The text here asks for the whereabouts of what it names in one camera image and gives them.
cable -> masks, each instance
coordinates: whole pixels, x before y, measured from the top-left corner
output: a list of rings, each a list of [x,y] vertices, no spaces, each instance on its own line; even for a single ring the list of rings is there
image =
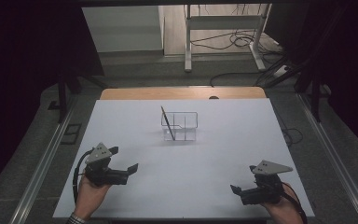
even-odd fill
[[[205,4],[205,11],[206,11],[206,13],[209,15],[209,11],[208,11],[208,9],[206,8],[206,4]]]
[[[256,80],[254,86],[263,87],[266,84],[266,81],[274,75],[276,70],[282,67],[287,61],[288,61],[287,55],[283,55],[280,58],[280,60],[278,60],[276,63],[270,66],[266,71],[263,72],[263,74]]]
[[[288,184],[286,183],[283,183],[285,186],[287,186],[295,195],[295,191],[292,189],[292,187],[290,187]],[[291,202],[294,206],[295,206],[295,209],[297,210],[297,212],[300,214],[301,216],[301,219],[303,221],[303,224],[307,224],[308,221],[307,221],[307,216],[305,215],[305,212],[303,210],[303,208],[301,207],[301,202],[300,200],[298,199],[298,196],[296,195],[296,198],[297,200],[295,200],[294,198],[292,198],[292,196],[288,195],[286,192],[284,192],[282,194],[283,198],[287,199],[289,202]]]
[[[254,72],[254,73],[223,73],[223,74],[219,74],[214,77],[211,77],[211,79],[209,80],[209,84],[211,85],[211,87],[214,87],[213,81],[215,79],[217,79],[218,77],[231,76],[231,75],[251,75],[251,74],[260,74],[260,73],[258,73],[258,72]]]
[[[186,25],[186,27],[187,27],[187,17],[186,17],[185,5],[183,5],[183,15],[185,16],[185,25]]]
[[[276,53],[276,54],[281,54],[281,55],[286,54],[284,51],[275,51],[275,50],[267,49],[260,42],[258,43],[258,49],[263,53]]]
[[[278,53],[262,53],[261,54],[261,58],[263,59],[264,62],[273,64],[276,62],[271,62],[268,59],[266,59],[266,56],[268,56],[268,55],[280,55],[280,54],[278,54]]]
[[[246,4],[243,4],[241,15],[243,15],[245,8],[246,8]],[[261,4],[259,5],[257,14],[259,14],[260,8],[261,8]],[[234,9],[234,11],[231,12],[231,15],[234,14],[235,11],[237,11],[237,15],[238,15],[239,11],[240,11],[240,4],[237,4],[237,7]],[[185,21],[186,21],[185,6],[184,6],[184,15],[185,15]],[[254,31],[253,35],[247,35],[247,34],[243,34],[246,32],[246,30],[243,30],[243,31],[236,30],[235,32],[231,32],[231,33],[224,34],[224,35],[216,35],[216,36],[211,36],[211,37],[207,37],[207,38],[203,38],[203,39],[191,40],[190,43],[194,46],[204,47],[204,48],[208,48],[208,49],[228,49],[233,45],[236,47],[239,47],[239,48],[243,48],[243,47],[249,46],[251,44],[251,42],[254,41],[255,30],[253,30],[253,31]],[[196,44],[196,42],[199,42],[202,40],[213,39],[213,38],[217,38],[217,37],[221,37],[221,36],[225,36],[225,35],[230,35],[229,41],[231,42],[231,44],[229,44],[228,46],[222,47],[222,48],[216,48],[216,47],[212,47],[212,46],[208,46],[208,45]]]
[[[73,187],[73,192],[74,192],[75,204],[77,202],[77,194],[78,194],[78,192],[77,192],[77,180],[78,180],[78,177],[80,176],[80,174],[79,174],[80,164],[81,164],[81,162],[84,160],[84,158],[86,156],[91,154],[92,150],[87,151],[86,153],[83,154],[83,156],[81,156],[79,162],[77,163],[77,167],[74,170],[74,178],[72,179],[72,187]]]
[[[280,115],[280,113],[278,113],[277,107],[276,107],[272,102],[271,102],[271,105],[272,105],[272,108],[274,109],[275,114],[277,115],[278,119],[281,120],[281,123],[282,123],[282,126],[283,126],[283,128],[281,128],[281,131],[282,131],[282,133],[283,133],[283,138],[284,138],[284,140],[285,140],[285,142],[286,142],[286,145],[287,145],[288,147],[290,147],[290,146],[293,145],[293,144],[300,143],[300,142],[303,140],[303,138],[304,138],[303,133],[302,133],[299,129],[295,129],[295,128],[290,128],[290,129],[289,129],[289,128],[287,128],[286,124],[285,124],[284,121],[283,121],[282,116]],[[298,132],[299,135],[300,135],[300,138],[299,138],[298,140],[294,141],[294,140],[293,140],[293,136],[289,133],[289,132],[291,132],[291,131]]]

sleeve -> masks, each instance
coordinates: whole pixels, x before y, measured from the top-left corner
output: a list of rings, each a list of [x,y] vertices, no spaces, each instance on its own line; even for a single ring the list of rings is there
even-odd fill
[[[75,216],[74,213],[68,218],[66,224],[85,224],[86,221],[81,219],[80,217]]]

white tabletop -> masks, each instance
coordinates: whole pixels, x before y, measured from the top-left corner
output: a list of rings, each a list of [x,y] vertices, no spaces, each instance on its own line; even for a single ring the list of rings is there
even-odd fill
[[[164,141],[161,105],[166,112],[197,112],[197,140]],[[109,190],[93,217],[269,218],[260,205],[242,205],[230,188],[255,188],[249,166],[262,160],[294,168],[279,177],[314,217],[269,99],[97,101],[54,217],[74,211],[73,171],[100,142],[118,147],[110,168],[139,168],[127,185]]]

human hand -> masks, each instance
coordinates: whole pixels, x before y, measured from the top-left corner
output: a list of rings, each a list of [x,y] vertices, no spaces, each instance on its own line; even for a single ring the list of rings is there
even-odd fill
[[[111,185],[96,187],[85,175],[83,175],[79,184],[79,192],[74,211],[75,216],[80,217],[83,220],[89,220],[92,213],[94,213],[103,202],[110,187]]]
[[[284,192],[298,202],[290,185],[282,184],[282,186]],[[303,224],[301,215],[297,212],[295,206],[283,197],[278,203],[262,203],[261,205],[267,209],[276,224]]]

gray floor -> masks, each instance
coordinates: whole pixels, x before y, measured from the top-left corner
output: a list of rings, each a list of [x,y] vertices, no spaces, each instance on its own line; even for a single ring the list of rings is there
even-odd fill
[[[101,81],[118,88],[151,86],[209,86],[210,78],[223,73],[243,73],[224,76],[214,81],[215,86],[252,86],[257,79],[252,56],[202,56],[195,57],[192,73],[184,72],[182,57],[158,55],[110,55],[102,54],[105,77]],[[348,196],[336,170],[326,156],[323,144],[310,125],[304,107],[293,90],[295,77],[278,86],[265,89],[275,106],[282,127],[298,129],[303,137],[289,150],[313,206],[316,218],[309,223],[358,223],[351,197]],[[71,95],[76,98],[70,124],[81,124],[80,136],[73,145],[59,145],[49,166],[40,190],[25,219],[25,223],[64,223],[52,218],[55,205],[60,198],[63,185],[74,162],[95,101],[102,89],[80,78],[82,93]],[[0,223],[8,223],[23,196],[34,170],[46,151],[49,141],[57,129],[59,112],[48,110],[51,101],[58,100],[57,87],[45,90],[41,105],[27,134],[22,139],[15,155],[0,175]],[[328,136],[337,153],[358,186],[358,139],[337,117],[332,108],[321,100],[321,118]],[[290,131],[294,142],[301,139],[297,131]],[[72,135],[62,141],[73,140]]]

